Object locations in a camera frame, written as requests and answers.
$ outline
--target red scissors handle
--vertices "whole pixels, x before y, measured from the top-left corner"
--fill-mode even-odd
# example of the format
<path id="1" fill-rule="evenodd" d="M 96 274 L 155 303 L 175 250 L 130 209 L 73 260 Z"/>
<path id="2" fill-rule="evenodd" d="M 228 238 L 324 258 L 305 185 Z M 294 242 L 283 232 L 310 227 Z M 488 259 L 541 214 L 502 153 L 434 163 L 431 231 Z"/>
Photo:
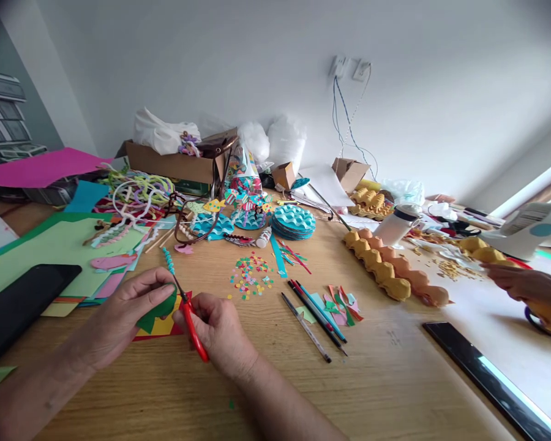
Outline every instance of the red scissors handle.
<path id="1" fill-rule="evenodd" d="M 188 330 L 190 331 L 192 342 L 194 343 L 194 347 L 196 348 L 196 351 L 198 351 L 200 358 L 205 363 L 208 363 L 209 361 L 208 354 L 206 353 L 206 349 L 204 349 L 204 347 L 202 346 L 202 343 L 200 342 L 200 338 L 196 333 L 196 329 L 194 328 L 194 323 L 192 321 L 192 314 L 193 314 L 192 307 L 190 305 L 190 302 L 188 301 L 184 303 L 184 317 L 186 318 L 186 325 L 188 325 Z"/>

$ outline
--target brown cardboard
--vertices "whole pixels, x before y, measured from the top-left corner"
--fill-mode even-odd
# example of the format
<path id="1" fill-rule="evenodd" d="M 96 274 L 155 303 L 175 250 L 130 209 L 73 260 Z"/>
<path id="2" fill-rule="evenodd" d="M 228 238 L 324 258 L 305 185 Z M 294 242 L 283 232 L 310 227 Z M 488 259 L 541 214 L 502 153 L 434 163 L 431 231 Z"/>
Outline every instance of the brown cardboard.
<path id="1" fill-rule="evenodd" d="M 292 185 L 296 182 L 291 162 L 286 162 L 285 164 L 273 168 L 271 170 L 271 176 L 274 178 L 276 184 L 280 184 L 287 191 L 292 190 Z"/>
<path id="2" fill-rule="evenodd" d="M 357 184 L 369 170 L 369 165 L 362 164 L 353 159 L 335 158 L 332 169 L 335 170 L 341 187 L 348 195 L 353 193 Z"/>
<path id="3" fill-rule="evenodd" d="M 236 135 L 237 129 L 204 138 L 202 143 L 228 138 L 232 136 L 233 132 Z M 181 153 L 160 155 L 151 147 L 135 144 L 132 140 L 127 140 L 122 144 L 119 152 L 123 151 L 129 157 L 130 167 L 134 170 L 209 185 L 212 185 L 215 180 L 211 158 L 188 156 Z M 225 174 L 227 154 L 228 150 L 216 157 L 219 179 L 222 179 Z"/>

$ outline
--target hand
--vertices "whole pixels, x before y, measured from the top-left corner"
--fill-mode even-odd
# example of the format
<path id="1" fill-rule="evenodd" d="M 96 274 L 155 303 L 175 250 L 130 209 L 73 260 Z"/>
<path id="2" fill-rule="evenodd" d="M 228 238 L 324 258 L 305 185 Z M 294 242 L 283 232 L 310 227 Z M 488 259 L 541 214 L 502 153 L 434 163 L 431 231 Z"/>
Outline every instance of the hand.
<path id="1" fill-rule="evenodd" d="M 64 343 L 66 358 L 80 369 L 107 367 L 137 335 L 137 321 L 174 289 L 173 276 L 165 268 L 150 269 L 124 282 Z"/>
<path id="2" fill-rule="evenodd" d="M 535 300 L 551 306 L 551 276 L 540 271 L 483 264 L 488 277 L 515 300 Z"/>
<path id="3" fill-rule="evenodd" d="M 230 300 L 200 293 L 192 298 L 192 322 L 213 365 L 232 380 L 249 374 L 259 354 L 243 331 L 237 310 Z M 173 320 L 188 332 L 182 311 Z"/>

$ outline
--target wall socket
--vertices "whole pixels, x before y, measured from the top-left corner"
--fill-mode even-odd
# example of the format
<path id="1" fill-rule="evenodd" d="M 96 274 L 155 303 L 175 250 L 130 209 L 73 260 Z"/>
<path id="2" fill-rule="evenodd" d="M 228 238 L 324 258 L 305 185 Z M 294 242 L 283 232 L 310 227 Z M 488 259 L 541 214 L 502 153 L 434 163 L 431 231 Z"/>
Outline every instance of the wall socket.
<path id="1" fill-rule="evenodd" d="M 331 76 L 337 77 L 339 80 L 343 78 L 348 62 L 349 59 L 345 55 L 335 56 L 335 59 L 332 61 Z"/>
<path id="2" fill-rule="evenodd" d="M 369 75 L 369 69 L 372 63 L 366 59 L 360 59 L 355 68 L 353 79 L 356 81 L 365 81 Z"/>

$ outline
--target smartphone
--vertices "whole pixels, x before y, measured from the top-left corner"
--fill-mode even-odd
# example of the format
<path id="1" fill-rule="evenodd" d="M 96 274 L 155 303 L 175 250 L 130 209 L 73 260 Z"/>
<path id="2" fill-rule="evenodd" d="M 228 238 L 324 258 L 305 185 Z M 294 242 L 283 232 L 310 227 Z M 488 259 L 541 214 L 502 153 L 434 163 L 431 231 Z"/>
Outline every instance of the smartphone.
<path id="1" fill-rule="evenodd" d="M 0 356 L 80 273 L 79 265 L 36 265 L 0 293 Z"/>
<path id="2" fill-rule="evenodd" d="M 448 322 L 422 327 L 529 441 L 551 441 L 551 418 Z"/>

